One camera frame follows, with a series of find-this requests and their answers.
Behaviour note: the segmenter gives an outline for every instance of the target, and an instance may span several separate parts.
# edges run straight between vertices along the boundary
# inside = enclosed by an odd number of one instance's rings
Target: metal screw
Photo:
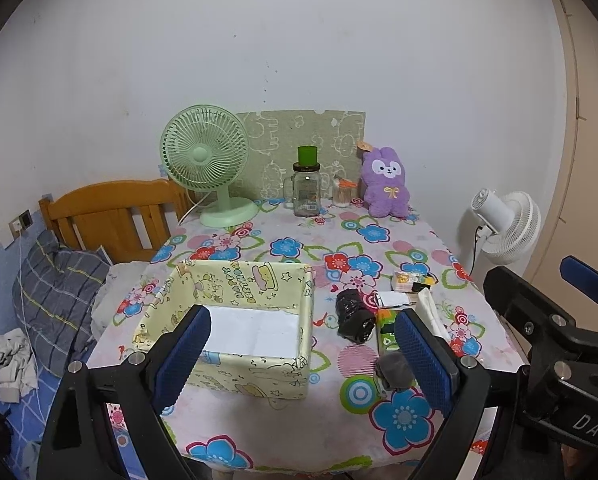
[[[81,361],[73,361],[68,365],[68,371],[71,374],[77,373],[82,368],[83,368],[83,363]]]
[[[469,370],[471,368],[474,368],[477,365],[477,360],[474,357],[472,357],[471,355],[464,355],[460,359],[460,363],[461,363],[461,365],[463,365],[463,367],[465,367]]]
[[[563,381],[567,381],[570,377],[572,377],[572,369],[563,361],[557,361],[554,363],[554,373],[556,373],[557,377]]]
[[[143,352],[133,352],[128,357],[128,362],[131,365],[140,365],[145,361],[145,354]]]
[[[553,320],[554,323],[556,323],[559,326],[566,326],[566,320],[563,319],[559,314],[552,314],[552,316],[550,316],[550,318]]]

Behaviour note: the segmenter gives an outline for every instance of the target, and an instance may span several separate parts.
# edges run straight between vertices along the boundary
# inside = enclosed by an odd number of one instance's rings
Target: green desk fan
[[[160,141],[163,167],[172,180],[187,189],[216,191],[216,202],[201,212],[201,223],[215,228],[242,224],[258,211],[252,200],[228,193],[228,185],[246,165],[249,150],[241,120],[211,105],[191,106],[176,114]]]

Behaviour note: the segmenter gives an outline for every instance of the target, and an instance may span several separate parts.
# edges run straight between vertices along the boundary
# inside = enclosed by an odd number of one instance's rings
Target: green lid
[[[297,148],[297,156],[300,166],[315,166],[317,164],[317,147],[299,146]]]

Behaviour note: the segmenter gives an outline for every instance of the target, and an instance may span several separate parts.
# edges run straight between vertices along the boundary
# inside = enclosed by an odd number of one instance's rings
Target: plush toy tag
[[[358,140],[356,142],[356,146],[364,152],[371,152],[374,149],[374,147],[371,144],[368,144],[364,140]]]

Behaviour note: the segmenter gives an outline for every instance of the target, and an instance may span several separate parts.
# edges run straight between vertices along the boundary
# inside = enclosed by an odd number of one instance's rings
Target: glass jar
[[[320,164],[292,166],[294,174],[284,179],[286,207],[292,207],[296,216],[317,216],[321,211]]]

